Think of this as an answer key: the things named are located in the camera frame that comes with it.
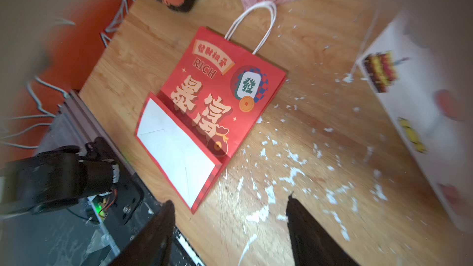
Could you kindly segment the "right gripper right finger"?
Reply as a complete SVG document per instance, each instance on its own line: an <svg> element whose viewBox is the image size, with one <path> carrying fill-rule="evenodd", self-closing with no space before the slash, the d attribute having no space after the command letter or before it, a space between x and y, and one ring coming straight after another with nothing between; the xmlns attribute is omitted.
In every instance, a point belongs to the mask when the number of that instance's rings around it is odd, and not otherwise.
<svg viewBox="0 0 473 266"><path fill-rule="evenodd" d="M297 266L358 264L292 195L288 197L286 214L294 263Z"/></svg>

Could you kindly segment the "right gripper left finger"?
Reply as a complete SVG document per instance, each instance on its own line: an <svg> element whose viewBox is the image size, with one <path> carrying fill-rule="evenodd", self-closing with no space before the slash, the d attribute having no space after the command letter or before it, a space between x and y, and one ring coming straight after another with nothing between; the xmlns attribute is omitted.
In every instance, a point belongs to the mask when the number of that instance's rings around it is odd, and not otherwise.
<svg viewBox="0 0 473 266"><path fill-rule="evenodd" d="M168 200L110 265L167 266L175 223L175 207Z"/></svg>

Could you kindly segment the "red RICH paper bag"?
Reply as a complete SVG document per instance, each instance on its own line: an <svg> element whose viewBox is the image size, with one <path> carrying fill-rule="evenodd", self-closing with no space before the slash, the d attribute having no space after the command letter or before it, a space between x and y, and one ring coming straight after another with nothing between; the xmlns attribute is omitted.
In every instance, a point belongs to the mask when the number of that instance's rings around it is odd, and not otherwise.
<svg viewBox="0 0 473 266"><path fill-rule="evenodd" d="M201 27L157 94L145 100L135 137L195 212L264 110L285 72Z"/></svg>

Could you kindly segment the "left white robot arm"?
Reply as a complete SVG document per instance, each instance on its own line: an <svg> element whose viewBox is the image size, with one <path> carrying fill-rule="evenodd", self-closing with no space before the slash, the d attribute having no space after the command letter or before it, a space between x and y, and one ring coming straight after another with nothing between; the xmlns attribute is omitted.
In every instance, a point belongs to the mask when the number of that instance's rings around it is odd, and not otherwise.
<svg viewBox="0 0 473 266"><path fill-rule="evenodd" d="M1 214L41 214L69 208L82 198L112 192L119 164L93 142L66 145L1 166Z"/></svg>

